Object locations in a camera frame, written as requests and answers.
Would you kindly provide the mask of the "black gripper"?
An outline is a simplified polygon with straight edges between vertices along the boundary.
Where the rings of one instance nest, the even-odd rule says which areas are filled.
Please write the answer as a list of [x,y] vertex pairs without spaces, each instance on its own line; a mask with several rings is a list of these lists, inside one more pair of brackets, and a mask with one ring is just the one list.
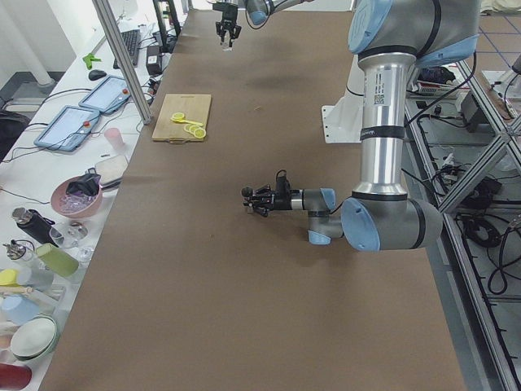
[[220,45],[225,45],[226,29],[225,24],[233,24],[230,27],[229,48],[233,47],[234,41],[239,37],[242,27],[237,25],[238,8],[234,4],[225,4],[222,11],[222,22],[216,22],[217,36],[220,38]]
[[[254,189],[254,191],[255,204],[246,205],[248,213],[257,213],[262,217],[268,217],[271,210],[292,210],[290,190],[287,190],[286,188],[278,189],[274,191],[272,196],[271,186],[266,184],[263,187]],[[270,204],[270,208],[258,204]]]

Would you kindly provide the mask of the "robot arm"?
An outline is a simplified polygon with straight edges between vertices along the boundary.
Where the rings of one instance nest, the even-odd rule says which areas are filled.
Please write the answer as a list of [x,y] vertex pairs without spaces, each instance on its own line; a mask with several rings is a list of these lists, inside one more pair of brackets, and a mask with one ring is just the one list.
[[401,185],[406,89],[414,68],[450,64],[474,53],[479,14],[477,1],[359,2],[348,47],[364,74],[360,183],[336,204],[331,189],[294,189],[279,172],[274,187],[244,188],[244,205],[261,216],[306,211],[312,244],[344,237],[366,252],[433,244],[443,226],[440,212],[410,199]]
[[224,51],[231,51],[242,27],[238,24],[239,10],[245,10],[245,19],[251,29],[261,29],[274,13],[300,5],[299,0],[249,0],[249,1],[213,1],[212,9],[221,13],[221,20],[216,22],[216,34]]

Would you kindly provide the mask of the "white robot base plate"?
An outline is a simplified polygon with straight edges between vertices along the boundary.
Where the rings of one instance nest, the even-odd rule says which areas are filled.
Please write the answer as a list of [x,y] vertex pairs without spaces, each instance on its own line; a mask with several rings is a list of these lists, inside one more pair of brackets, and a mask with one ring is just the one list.
[[365,76],[354,55],[344,96],[334,106],[322,107],[322,128],[326,143],[359,143]]

